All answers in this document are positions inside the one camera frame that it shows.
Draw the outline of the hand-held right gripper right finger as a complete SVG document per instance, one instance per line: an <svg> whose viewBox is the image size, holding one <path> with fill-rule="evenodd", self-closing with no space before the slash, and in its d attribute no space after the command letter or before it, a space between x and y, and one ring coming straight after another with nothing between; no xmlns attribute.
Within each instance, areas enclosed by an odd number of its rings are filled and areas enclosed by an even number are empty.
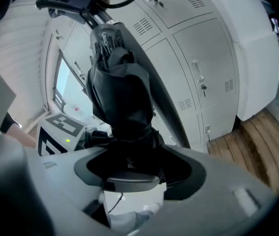
<svg viewBox="0 0 279 236"><path fill-rule="evenodd" d="M163 206L133 236L245 236L276 200L234 163L183 147L164 145L160 152L182 178L167 185Z"/></svg>

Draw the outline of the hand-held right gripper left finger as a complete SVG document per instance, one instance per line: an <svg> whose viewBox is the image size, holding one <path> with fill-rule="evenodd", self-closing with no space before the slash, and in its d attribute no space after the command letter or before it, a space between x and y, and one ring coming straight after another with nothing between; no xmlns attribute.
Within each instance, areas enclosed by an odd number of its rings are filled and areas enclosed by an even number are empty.
<svg viewBox="0 0 279 236"><path fill-rule="evenodd" d="M56 236L134 236L159 210L159 204L145 211L110 215L113 228L84 213L93 201L106 208L101 188L84 183L75 173L75 163L86 156L97 156L103 148L40 156L26 148L28 169L34 186L51 217Z"/></svg>

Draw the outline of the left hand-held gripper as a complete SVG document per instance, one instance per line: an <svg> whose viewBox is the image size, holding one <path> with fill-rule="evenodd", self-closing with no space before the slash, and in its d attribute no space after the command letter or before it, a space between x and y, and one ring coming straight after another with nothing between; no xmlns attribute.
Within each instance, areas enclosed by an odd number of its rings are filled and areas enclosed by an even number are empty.
<svg viewBox="0 0 279 236"><path fill-rule="evenodd" d="M36 149L40 156L73 152L84 139L86 124L66 114L46 116L38 123Z"/></svg>

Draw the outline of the black umbrella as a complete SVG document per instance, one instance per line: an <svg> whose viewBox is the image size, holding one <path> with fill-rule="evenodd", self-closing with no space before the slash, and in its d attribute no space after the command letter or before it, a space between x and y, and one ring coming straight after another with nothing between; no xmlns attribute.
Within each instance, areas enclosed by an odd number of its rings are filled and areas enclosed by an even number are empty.
<svg viewBox="0 0 279 236"><path fill-rule="evenodd" d="M93 29L94 54L86 92L94 114L112 134L89 133L88 144L105 151L86 164L101 186L113 192L143 192L164 181L157 148L164 144L152 127L154 114L149 74L127 46L119 26L103 24Z"/></svg>

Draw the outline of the black coat rack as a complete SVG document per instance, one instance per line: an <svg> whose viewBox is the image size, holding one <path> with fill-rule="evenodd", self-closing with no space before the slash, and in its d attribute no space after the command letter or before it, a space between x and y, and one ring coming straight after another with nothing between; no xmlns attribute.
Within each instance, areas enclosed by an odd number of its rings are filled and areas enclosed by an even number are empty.
<svg viewBox="0 0 279 236"><path fill-rule="evenodd" d="M152 61L149 59L143 48L140 46L138 41L135 39L135 37L127 29L127 27L122 22L114 20L107 13L108 9L118 9L126 7L134 1L135 0L124 0L116 4L111 4L109 3L109 0L91 0L88 7L80 8L72 6L68 3L60 2L58 0L36 0L35 6L39 10L47 9L50 17L52 18L67 16L79 23L87 24L91 28L91 33L93 29L103 24L119 26L122 30L123 36L126 37L127 46L135 53L138 59L138 63L149 74L150 92L154 111L158 111L161 114L166 126L173 133L179 145L188 148L190 144L183 124L155 66L153 65ZM94 54L90 44L90 37L88 47L92 52L90 56L91 69L94 61Z"/></svg>

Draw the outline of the person's left forearm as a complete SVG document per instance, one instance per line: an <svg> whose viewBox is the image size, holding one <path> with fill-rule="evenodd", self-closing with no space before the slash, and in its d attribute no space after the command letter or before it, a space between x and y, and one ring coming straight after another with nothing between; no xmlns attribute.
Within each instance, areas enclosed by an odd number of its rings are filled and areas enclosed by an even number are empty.
<svg viewBox="0 0 279 236"><path fill-rule="evenodd" d="M6 132L6 135L15 138L25 147L36 148L35 139L25 133L18 124L12 124Z"/></svg>

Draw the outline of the black framed window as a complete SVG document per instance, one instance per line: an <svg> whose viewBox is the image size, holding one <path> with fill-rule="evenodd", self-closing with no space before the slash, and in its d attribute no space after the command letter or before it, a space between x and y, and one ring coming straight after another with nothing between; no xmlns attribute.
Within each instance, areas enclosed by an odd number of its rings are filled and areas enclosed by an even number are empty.
<svg viewBox="0 0 279 236"><path fill-rule="evenodd" d="M80 121L92 116L92 103L74 69L68 64L62 51L58 52L55 97L61 102L61 111Z"/></svg>

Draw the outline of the wooden steps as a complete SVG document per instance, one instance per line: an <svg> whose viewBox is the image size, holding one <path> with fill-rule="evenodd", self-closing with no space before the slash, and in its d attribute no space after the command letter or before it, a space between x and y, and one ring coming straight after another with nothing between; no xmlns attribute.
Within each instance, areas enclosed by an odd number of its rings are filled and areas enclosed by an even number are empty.
<svg viewBox="0 0 279 236"><path fill-rule="evenodd" d="M237 164L279 194L279 122L266 109L207 142L209 154Z"/></svg>

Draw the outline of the white block cabinet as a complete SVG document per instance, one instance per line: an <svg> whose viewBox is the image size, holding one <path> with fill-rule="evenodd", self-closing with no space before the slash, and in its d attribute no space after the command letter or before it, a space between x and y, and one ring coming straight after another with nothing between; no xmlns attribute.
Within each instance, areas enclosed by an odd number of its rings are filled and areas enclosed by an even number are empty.
<svg viewBox="0 0 279 236"><path fill-rule="evenodd" d="M245 121L277 93L279 46L261 0L211 0L231 36L239 74L237 116Z"/></svg>

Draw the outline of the grey metal locker cabinet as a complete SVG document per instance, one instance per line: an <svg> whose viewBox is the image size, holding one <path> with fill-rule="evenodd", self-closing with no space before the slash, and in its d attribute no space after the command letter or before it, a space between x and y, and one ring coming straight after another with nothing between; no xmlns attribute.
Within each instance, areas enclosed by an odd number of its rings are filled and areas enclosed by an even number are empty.
<svg viewBox="0 0 279 236"><path fill-rule="evenodd" d="M237 62L210 0L136 0L108 14L125 24L155 66L190 146L232 131Z"/></svg>

